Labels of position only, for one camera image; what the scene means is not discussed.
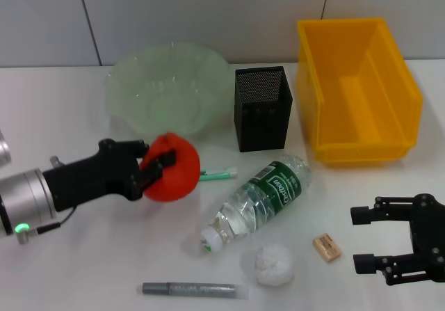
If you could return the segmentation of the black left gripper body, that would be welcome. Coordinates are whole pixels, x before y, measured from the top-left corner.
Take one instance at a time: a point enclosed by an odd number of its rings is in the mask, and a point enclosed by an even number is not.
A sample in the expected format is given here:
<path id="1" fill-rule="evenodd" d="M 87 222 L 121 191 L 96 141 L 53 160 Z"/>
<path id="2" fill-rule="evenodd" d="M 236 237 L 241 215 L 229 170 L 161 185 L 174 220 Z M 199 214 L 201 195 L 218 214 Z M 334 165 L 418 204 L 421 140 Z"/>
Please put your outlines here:
<path id="1" fill-rule="evenodd" d="M 135 201 L 142 197 L 138 159 L 143 142 L 104 139 L 86 159 L 43 172 L 57 211 L 117 194 Z"/>

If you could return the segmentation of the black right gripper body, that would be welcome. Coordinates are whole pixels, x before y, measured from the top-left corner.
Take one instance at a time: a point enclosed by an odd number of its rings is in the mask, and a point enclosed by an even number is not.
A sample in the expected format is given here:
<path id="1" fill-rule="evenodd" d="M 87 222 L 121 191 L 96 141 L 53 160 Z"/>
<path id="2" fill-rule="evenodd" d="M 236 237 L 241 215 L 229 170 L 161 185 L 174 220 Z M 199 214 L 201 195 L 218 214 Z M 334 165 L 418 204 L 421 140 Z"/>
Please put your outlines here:
<path id="1" fill-rule="evenodd" d="M 427 193 L 413 199 L 410 232 L 415 269 L 444 282 L 444 205 Z"/>

